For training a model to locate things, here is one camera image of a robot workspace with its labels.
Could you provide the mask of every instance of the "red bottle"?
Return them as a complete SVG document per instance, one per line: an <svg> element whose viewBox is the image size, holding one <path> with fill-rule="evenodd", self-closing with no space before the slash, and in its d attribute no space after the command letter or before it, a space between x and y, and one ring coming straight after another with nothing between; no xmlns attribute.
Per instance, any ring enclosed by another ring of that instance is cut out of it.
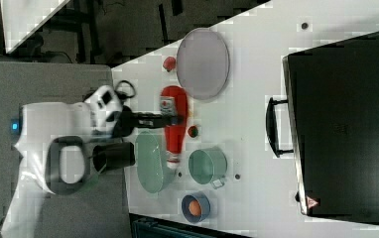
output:
<svg viewBox="0 0 379 238"><path fill-rule="evenodd" d="M178 86L165 87L161 93L161 111L164 115L180 115L184 119L179 125L165 127L168 167L175 170L180 163L180 153L187 131L189 114L187 93Z"/></svg>

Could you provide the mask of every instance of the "plate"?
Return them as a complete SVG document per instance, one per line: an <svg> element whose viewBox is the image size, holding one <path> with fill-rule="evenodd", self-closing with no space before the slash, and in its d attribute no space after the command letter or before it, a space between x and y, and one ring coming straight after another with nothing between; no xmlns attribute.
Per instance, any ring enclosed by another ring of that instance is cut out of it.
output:
<svg viewBox="0 0 379 238"><path fill-rule="evenodd" d="M216 96L226 83L229 53L222 38L207 28L188 33L177 55L177 75L182 88L192 98Z"/></svg>

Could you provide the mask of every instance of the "warning label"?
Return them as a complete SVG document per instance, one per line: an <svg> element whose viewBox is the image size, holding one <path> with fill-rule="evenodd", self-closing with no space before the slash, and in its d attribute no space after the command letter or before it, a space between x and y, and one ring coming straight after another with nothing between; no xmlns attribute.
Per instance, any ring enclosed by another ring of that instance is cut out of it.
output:
<svg viewBox="0 0 379 238"><path fill-rule="evenodd" d="M308 209L311 209L315 206L318 206L319 202L317 200L312 199L312 198L307 196L307 204L308 204Z"/></svg>

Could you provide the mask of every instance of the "blue bowl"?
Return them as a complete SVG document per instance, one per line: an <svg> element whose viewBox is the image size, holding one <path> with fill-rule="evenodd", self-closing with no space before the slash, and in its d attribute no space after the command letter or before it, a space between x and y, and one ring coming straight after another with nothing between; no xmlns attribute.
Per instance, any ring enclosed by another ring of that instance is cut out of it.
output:
<svg viewBox="0 0 379 238"><path fill-rule="evenodd" d="M194 200L198 201L199 206L201 207L200 216L194 216L190 213L190 203ZM200 191L186 195L183 198L183 203L182 203L181 208L183 210L184 217L190 223L200 222L204 220L208 216L208 214L210 214L210 202L208 201L208 198L205 196L205 194Z"/></svg>

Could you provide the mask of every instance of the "mint green cup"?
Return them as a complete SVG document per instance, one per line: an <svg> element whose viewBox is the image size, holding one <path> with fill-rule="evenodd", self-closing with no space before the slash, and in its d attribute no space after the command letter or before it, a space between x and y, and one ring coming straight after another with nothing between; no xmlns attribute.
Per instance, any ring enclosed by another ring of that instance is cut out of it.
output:
<svg viewBox="0 0 379 238"><path fill-rule="evenodd" d="M196 150L189 156L189 173L199 184L210 183L214 189L224 186L227 161L217 147Z"/></svg>

